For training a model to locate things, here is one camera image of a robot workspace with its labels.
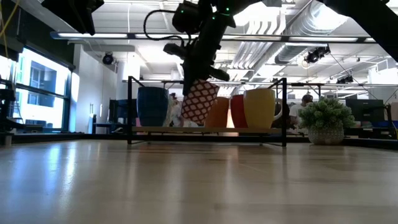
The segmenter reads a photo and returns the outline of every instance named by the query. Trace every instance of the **yellow mug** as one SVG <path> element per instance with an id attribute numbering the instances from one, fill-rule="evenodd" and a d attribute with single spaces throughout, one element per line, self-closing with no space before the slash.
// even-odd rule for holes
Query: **yellow mug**
<path id="1" fill-rule="evenodd" d="M 244 92 L 244 114 L 249 128 L 271 128 L 272 123 L 282 116 L 282 110 L 275 114 L 275 103 L 282 104 L 276 99 L 275 91 L 270 89 L 256 89 Z"/>

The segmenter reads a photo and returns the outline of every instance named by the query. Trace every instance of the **mug handle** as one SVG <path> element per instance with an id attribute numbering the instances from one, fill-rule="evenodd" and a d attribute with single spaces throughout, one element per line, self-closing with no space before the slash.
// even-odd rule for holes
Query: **mug handle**
<path id="1" fill-rule="evenodd" d="M 280 103 L 282 105 L 282 109 L 280 110 L 279 114 L 274 117 L 274 121 L 278 120 L 280 117 L 282 117 L 282 113 L 284 111 L 284 106 L 283 106 L 283 101 L 281 99 L 275 99 L 276 102 Z"/>

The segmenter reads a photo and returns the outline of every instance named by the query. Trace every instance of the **potted plant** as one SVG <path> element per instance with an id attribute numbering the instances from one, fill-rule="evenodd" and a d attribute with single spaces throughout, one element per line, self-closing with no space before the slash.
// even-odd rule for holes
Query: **potted plant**
<path id="1" fill-rule="evenodd" d="M 308 138 L 314 144 L 335 145 L 344 139 L 344 128 L 352 127 L 354 116 L 351 108 L 338 99 L 323 98 L 299 111 L 301 128 L 308 129 Z"/>

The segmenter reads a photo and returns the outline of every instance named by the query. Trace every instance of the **blue mug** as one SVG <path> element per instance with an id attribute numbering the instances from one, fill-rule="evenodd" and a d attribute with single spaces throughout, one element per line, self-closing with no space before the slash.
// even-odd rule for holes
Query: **blue mug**
<path id="1" fill-rule="evenodd" d="M 169 107 L 169 91 L 158 87 L 140 87 L 137 112 L 142 127 L 162 127 Z"/>

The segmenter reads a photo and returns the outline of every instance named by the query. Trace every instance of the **wooden shelf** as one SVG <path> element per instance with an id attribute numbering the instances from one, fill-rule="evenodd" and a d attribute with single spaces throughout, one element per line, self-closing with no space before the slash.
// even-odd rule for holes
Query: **wooden shelf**
<path id="1" fill-rule="evenodd" d="M 281 129 L 264 128 L 168 128 L 168 127 L 132 127 L 133 132 L 148 133 L 252 133 L 281 134 Z"/>

